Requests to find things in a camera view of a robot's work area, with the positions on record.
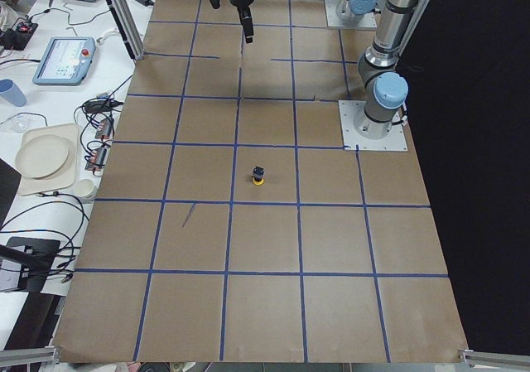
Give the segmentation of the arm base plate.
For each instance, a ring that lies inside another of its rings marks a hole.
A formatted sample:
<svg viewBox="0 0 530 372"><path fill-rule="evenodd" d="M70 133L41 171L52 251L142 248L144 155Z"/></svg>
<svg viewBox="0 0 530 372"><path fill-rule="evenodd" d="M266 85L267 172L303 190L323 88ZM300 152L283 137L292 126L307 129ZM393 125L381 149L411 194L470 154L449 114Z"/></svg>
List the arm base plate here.
<svg viewBox="0 0 530 372"><path fill-rule="evenodd" d="M355 14L347 0L325 0L327 26L332 29L375 31L377 22L373 12Z"/></svg>
<svg viewBox="0 0 530 372"><path fill-rule="evenodd" d="M340 100L340 124L345 150L406 152L407 141L401 117L396 109L393 118L386 123L376 123L364 112L366 102Z"/></svg>

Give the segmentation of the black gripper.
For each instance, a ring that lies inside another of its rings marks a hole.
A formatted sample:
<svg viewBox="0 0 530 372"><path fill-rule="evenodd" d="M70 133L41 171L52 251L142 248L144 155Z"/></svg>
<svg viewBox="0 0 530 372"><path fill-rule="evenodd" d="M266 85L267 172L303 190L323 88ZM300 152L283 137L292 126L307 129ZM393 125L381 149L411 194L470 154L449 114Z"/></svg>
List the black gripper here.
<svg viewBox="0 0 530 372"><path fill-rule="evenodd" d="M250 5L253 0L229 0L230 3L238 8L238 15L243 28L244 40L246 43L253 42L253 19Z"/></svg>

